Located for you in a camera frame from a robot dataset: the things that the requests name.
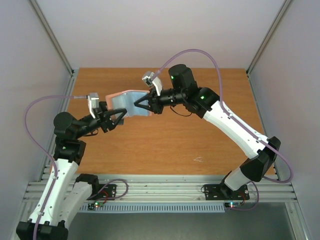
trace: orange wooden surface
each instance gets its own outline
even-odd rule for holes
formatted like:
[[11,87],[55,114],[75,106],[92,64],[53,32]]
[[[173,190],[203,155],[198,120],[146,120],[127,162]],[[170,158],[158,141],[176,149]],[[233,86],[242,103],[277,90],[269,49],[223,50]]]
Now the orange wooden surface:
[[[125,90],[148,90],[141,76],[150,68],[81,68],[73,95],[98,92],[105,96]],[[192,69],[198,86],[219,93],[214,69]],[[240,118],[262,132],[250,84],[244,69],[221,69],[224,101]],[[164,88],[171,82],[165,69],[159,76]],[[181,114],[183,106],[175,107]],[[77,119],[89,114],[85,99],[70,101]],[[241,149],[224,133],[196,115],[182,117],[165,107],[163,114],[127,117],[113,131],[83,138],[87,145],[79,173],[225,175],[246,160]]]

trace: red wire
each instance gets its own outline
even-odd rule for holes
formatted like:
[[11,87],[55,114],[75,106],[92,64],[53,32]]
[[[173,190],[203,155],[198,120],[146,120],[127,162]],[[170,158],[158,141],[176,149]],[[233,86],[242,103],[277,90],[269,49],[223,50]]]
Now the red wire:
[[242,205],[245,204],[245,202],[246,202],[246,197],[245,197],[245,195],[243,195],[241,192],[238,192],[238,194],[243,198],[243,201],[242,201],[242,203],[240,204],[240,205],[242,206]]
[[104,193],[105,194],[105,200],[103,202],[103,204],[105,204],[107,202],[107,199],[109,197],[108,193],[106,193],[105,191],[101,191],[101,193]]

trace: white wall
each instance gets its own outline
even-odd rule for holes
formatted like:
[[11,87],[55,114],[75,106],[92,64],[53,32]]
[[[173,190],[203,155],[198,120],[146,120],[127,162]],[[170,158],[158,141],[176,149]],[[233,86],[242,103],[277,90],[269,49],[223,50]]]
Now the white wall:
[[318,0],[295,0],[251,74],[266,131],[293,165],[312,239],[320,237],[319,9]]
[[[38,0],[73,68],[160,67],[199,48],[247,68],[284,0]],[[211,68],[198,53],[175,63]]]
[[[63,94],[69,76],[28,1],[1,1],[0,33],[0,239],[9,239],[27,184],[43,164],[23,129],[24,109],[38,97]],[[30,130],[43,146],[59,104],[47,100],[30,111]]]

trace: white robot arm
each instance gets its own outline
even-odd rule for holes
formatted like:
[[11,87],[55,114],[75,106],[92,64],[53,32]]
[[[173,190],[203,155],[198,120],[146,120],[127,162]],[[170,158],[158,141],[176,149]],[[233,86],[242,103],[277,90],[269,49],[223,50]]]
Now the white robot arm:
[[[276,150],[280,147],[280,141],[276,137],[268,139],[265,135],[251,128],[223,103],[227,111],[225,112],[221,107],[219,95],[207,87],[198,87],[191,69],[186,65],[175,65],[168,72],[173,88],[163,89],[159,95],[156,88],[153,87],[150,89],[150,93],[138,99],[134,105],[155,114],[161,114],[165,106],[174,107],[177,104],[183,104],[190,113],[196,114],[218,127],[243,150],[247,160],[231,171],[221,183],[221,191],[226,198],[250,181],[259,182],[276,157],[274,152],[261,141],[268,143]],[[148,75],[149,79],[144,75],[142,80],[151,87],[150,79],[153,73],[149,72]],[[157,78],[155,80],[158,84],[161,82]],[[148,105],[142,105],[141,103],[144,101],[147,101]],[[249,129],[256,138],[244,130],[235,120]]]
[[[21,240],[35,239],[34,230],[37,239],[66,240],[69,226],[83,202],[99,193],[101,186],[98,177],[80,174],[71,193],[65,198],[86,148],[86,143],[78,139],[99,128],[104,133],[113,130],[121,123],[127,110],[108,110],[106,102],[99,102],[97,93],[91,93],[87,99],[89,115],[77,120],[68,112],[60,112],[54,118],[55,167],[52,168],[42,196],[28,221],[19,222],[16,228]],[[116,114],[119,116],[112,120],[111,116]]]

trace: black mounting bracket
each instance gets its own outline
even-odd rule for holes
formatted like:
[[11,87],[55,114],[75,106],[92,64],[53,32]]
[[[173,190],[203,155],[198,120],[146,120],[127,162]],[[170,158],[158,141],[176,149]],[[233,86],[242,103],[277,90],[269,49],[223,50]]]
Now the black mounting bracket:
[[229,197],[226,197],[221,191],[221,184],[205,184],[201,188],[204,193],[205,200],[225,200],[225,201],[243,201],[249,200],[248,186],[245,184],[241,186],[237,191],[233,191]]
[[[20,240],[32,240],[35,223],[20,221],[16,227],[16,234]],[[67,240],[68,229],[65,228],[65,221],[58,223],[58,226],[39,224],[37,229],[37,240]]]
[[[99,184],[99,189],[101,189],[104,186],[104,184]],[[103,199],[106,197],[106,195],[103,193],[106,192],[108,194],[109,198],[114,198],[117,193],[117,185],[116,184],[108,184],[104,187],[104,189],[98,193],[96,196],[91,198],[90,200],[97,200],[97,199]]]

